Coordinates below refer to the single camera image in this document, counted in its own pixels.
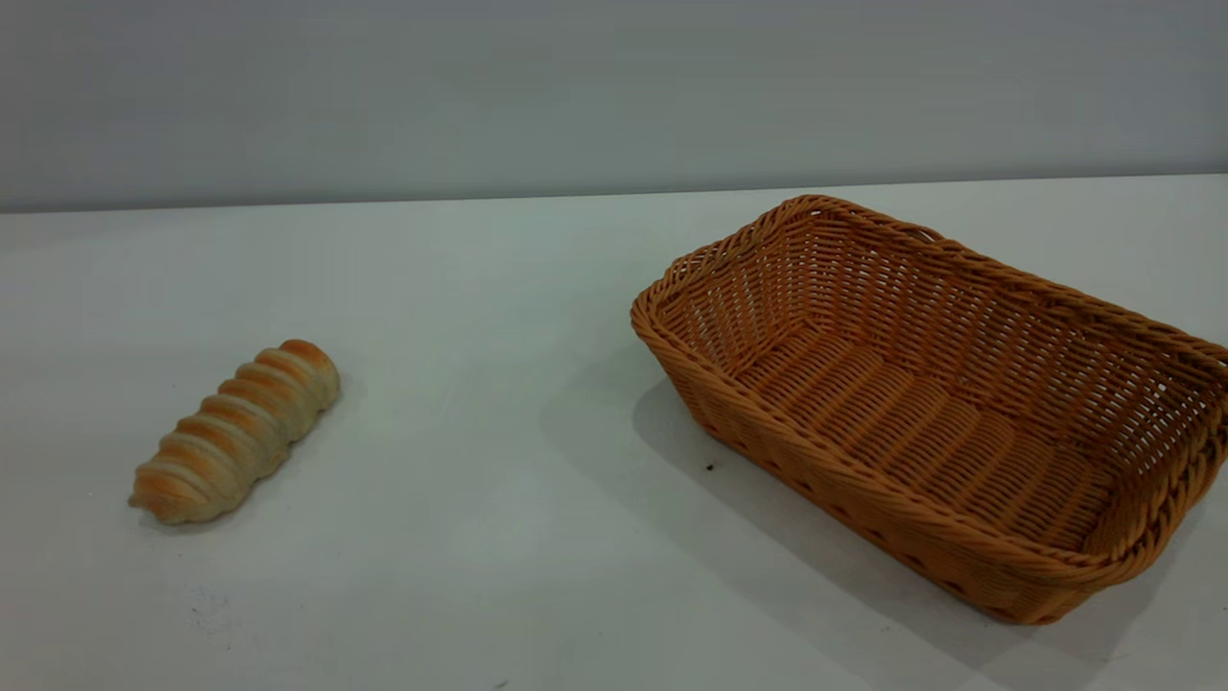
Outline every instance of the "white tabletop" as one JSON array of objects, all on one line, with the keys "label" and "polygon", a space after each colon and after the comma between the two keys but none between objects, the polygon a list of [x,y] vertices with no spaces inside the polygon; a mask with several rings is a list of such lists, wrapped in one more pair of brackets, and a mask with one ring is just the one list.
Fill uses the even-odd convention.
[{"label": "white tabletop", "polygon": [[[631,299],[801,191],[0,216],[0,687],[1228,685],[1228,484],[1017,627],[691,423]],[[1228,341],[1228,176],[823,191]],[[290,336],[345,393],[281,471],[203,527],[126,507]]]}]

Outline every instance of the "wicker basket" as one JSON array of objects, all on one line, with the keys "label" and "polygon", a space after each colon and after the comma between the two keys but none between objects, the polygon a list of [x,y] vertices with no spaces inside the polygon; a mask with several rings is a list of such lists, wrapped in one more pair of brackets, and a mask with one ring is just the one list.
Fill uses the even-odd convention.
[{"label": "wicker basket", "polygon": [[1151,566],[1228,449],[1228,351],[830,196],[631,309],[695,421],[904,565],[1049,623]]}]

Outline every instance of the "gray wall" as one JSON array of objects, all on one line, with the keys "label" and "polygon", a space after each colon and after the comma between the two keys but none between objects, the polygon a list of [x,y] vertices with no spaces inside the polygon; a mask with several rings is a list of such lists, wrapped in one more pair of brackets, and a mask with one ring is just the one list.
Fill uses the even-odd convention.
[{"label": "gray wall", "polygon": [[0,0],[0,207],[1228,169],[1226,0]]}]

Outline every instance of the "bread roll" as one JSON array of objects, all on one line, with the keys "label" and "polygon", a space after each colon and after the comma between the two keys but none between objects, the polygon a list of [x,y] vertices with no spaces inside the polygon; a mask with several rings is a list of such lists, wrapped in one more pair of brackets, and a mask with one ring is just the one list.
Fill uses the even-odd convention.
[{"label": "bread roll", "polygon": [[238,507],[333,405],[340,385],[333,361],[306,340],[262,351],[136,468],[129,506],[165,524],[208,522]]}]

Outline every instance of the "basket bottom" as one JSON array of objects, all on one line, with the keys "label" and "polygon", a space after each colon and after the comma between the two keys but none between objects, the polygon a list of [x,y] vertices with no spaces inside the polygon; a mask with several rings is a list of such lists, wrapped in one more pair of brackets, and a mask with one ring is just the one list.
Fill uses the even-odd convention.
[{"label": "basket bottom", "polygon": [[857,461],[1003,533],[1078,551],[1108,507],[1111,469],[846,335],[798,328],[736,378]]}]

